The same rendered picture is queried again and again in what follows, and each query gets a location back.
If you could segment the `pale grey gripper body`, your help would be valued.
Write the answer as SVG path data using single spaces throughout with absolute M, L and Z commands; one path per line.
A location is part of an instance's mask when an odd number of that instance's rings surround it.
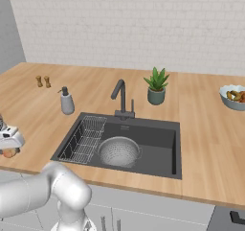
M 17 131 L 14 135 L 0 133 L 0 150 L 19 149 L 25 144 L 24 137 Z

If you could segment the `orange peach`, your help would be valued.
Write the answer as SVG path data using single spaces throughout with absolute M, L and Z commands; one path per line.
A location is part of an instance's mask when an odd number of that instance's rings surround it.
M 0 150 L 0 154 L 6 158 L 12 158 L 20 152 L 20 148 Z

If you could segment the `silver metal colander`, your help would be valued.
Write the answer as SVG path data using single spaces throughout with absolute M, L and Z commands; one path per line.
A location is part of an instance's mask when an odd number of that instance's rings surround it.
M 115 136 L 102 141 L 96 153 L 102 164 L 132 168 L 142 157 L 143 149 L 128 137 Z

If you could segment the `dark grey sink faucet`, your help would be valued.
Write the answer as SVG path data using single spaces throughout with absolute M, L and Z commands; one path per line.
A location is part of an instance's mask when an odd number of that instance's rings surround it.
M 125 82 L 124 80 L 119 80 L 111 94 L 111 99 L 115 100 L 118 96 L 118 94 L 121 94 L 121 109 L 115 111 L 115 116 L 120 118 L 122 121 L 125 121 L 127 119 L 134 119 L 135 118 L 135 111 L 134 113 L 131 113 L 130 111 L 127 111 L 125 108 Z

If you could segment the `dark grey sink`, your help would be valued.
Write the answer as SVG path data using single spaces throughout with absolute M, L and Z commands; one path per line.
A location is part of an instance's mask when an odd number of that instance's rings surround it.
M 134 140 L 143 149 L 143 155 L 132 168 L 114 167 L 102 164 L 96 153 L 96 149 L 91 161 L 86 165 L 79 163 L 73 164 L 175 179 L 182 177 L 180 124 L 177 122 L 140 118 L 122 121 L 112 115 L 82 112 L 52 156 L 54 161 L 64 162 L 58 159 L 58 155 L 65 147 L 78 123 L 85 116 L 106 118 L 104 132 L 98 146 L 102 141 L 110 137 L 123 136 Z

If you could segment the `grey soap dispenser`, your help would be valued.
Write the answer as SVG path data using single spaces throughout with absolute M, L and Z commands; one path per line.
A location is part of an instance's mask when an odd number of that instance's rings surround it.
M 68 88 L 66 86 L 63 86 L 59 92 L 60 95 L 60 101 L 61 101 L 61 111 L 65 115 L 71 115 L 75 112 L 75 104 L 73 101 L 72 95 L 69 93 Z

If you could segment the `grey cupboard door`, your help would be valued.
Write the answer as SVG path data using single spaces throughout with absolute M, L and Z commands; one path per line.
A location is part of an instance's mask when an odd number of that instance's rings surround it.
M 97 231 L 102 231 L 100 217 L 105 216 L 106 231 L 114 231 L 112 227 L 112 212 L 110 207 L 89 204 L 85 208 L 88 218 L 95 224 Z
M 113 208 L 114 227 L 121 220 L 122 231 L 207 231 L 208 225 L 193 221 L 170 219 Z

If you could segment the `grey drawer front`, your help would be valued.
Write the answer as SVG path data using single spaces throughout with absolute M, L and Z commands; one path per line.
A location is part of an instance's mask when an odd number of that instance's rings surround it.
M 91 185 L 91 202 L 112 208 L 207 225 L 214 206 L 183 199 Z

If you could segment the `green plant in grey pot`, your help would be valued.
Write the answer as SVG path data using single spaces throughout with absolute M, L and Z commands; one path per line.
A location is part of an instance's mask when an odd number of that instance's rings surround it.
M 162 104 L 165 100 L 168 75 L 166 69 L 158 71 L 156 67 L 152 70 L 152 75 L 149 79 L 145 78 L 148 84 L 147 100 L 153 105 Z

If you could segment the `dark grey dishwasher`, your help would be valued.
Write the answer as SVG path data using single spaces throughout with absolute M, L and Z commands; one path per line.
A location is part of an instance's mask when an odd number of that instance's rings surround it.
M 231 211 L 236 211 L 242 219 L 245 219 L 245 210 L 215 206 L 207 231 L 245 231 L 244 224 L 232 222 Z

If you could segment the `grey bowl of fruit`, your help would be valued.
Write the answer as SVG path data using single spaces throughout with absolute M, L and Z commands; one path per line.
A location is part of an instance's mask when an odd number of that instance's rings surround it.
M 239 101 L 233 101 L 228 98 L 227 93 L 231 91 L 235 91 L 235 92 L 245 91 L 245 86 L 229 84 L 229 85 L 224 85 L 219 89 L 221 100 L 226 107 L 233 110 L 245 111 L 245 103 L 240 103 Z

